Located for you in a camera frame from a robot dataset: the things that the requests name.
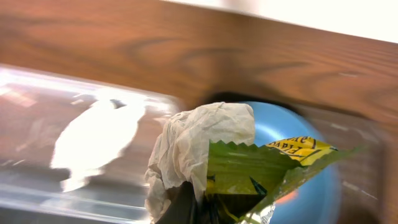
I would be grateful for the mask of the green yellow snack wrapper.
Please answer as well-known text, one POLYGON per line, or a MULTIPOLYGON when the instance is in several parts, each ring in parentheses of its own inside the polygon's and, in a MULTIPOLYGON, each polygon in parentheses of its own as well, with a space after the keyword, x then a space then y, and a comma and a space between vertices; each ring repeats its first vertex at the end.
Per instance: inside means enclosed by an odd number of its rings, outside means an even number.
POLYGON ((260 213, 330 164, 360 150, 339 151, 310 136, 263 146, 210 142, 205 199, 213 223, 262 223, 260 213))

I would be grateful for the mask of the white tissue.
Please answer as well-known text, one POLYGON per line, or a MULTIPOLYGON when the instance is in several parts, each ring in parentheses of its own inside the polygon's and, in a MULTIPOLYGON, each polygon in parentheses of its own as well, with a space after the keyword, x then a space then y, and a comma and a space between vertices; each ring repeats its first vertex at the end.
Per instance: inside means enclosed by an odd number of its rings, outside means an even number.
POLYGON ((191 182, 201 202, 206 190, 209 143, 254 142, 254 112, 245 103, 218 102, 173 115, 163 127, 149 159, 145 207, 151 223, 170 207, 167 190, 191 182))

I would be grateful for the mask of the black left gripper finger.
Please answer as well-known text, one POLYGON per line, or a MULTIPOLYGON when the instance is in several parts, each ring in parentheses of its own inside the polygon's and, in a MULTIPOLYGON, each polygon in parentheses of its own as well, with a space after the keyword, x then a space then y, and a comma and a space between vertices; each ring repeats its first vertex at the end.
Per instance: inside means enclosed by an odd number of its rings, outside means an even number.
POLYGON ((156 224, 196 224, 197 201, 190 182, 167 190, 171 204, 156 224))

